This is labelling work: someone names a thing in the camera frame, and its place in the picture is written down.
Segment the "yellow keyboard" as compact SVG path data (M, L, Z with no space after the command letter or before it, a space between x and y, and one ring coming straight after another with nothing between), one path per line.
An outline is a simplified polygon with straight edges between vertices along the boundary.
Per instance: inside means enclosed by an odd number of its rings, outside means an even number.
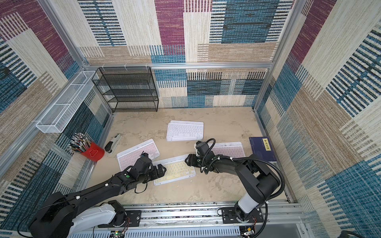
M188 179L196 176L194 167L190 167L185 163L188 154L176 156L168 159L154 161L153 165L158 166L161 164L166 168L165 176L154 180L154 185L163 185L166 183Z

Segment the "white keyboard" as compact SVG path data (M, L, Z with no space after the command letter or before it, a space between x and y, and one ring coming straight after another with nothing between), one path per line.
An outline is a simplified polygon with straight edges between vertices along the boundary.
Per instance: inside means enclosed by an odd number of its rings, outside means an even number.
M167 128L167 141L202 140L204 131L203 122L170 121Z

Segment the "pink keyboard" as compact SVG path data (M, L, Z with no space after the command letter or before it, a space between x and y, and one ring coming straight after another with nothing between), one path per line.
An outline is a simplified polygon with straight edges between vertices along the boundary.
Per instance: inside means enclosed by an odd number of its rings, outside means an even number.
M215 155L222 154L233 158L246 157L241 142L215 143L211 151Z
M151 160L160 156L160 152L154 140L147 140L117 154L120 171L123 171L128 166L133 166L142 153L147 153Z

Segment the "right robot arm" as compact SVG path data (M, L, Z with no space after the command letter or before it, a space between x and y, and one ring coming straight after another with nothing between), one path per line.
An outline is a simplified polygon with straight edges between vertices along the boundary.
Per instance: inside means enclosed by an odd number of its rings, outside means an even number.
M283 193L285 178L274 164L255 155L234 158L215 154L212 151L214 146L214 138L206 142L198 141L195 144L196 154L188 155L185 163L189 167L199 168L206 175L213 172L238 176L246 190L246 194L235 204L238 221L248 221L254 210Z

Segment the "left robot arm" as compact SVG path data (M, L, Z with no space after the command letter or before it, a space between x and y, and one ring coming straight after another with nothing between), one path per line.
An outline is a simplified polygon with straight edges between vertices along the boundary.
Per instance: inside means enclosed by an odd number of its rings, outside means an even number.
M106 199L136 189L140 183L162 178L165 173L162 164L153 165L148 154L143 153L133 166L104 182L66 195L61 192L51 194L32 217L28 229L33 238L66 238L78 215Z

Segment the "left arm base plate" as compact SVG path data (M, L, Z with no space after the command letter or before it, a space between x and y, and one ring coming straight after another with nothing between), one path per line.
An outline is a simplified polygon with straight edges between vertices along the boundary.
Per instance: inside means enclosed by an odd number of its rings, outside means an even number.
M97 228L116 228L138 227L140 225L141 210L127 210L118 212L116 217L109 223L98 225Z

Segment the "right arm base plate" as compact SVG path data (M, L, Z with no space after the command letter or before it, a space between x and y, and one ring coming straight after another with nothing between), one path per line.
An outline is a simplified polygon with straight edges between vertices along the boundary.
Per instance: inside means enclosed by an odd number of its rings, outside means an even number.
M217 215L222 217L223 224L264 222L264 214L260 209L254 209L246 218L243 219L238 218L234 207L218 208Z

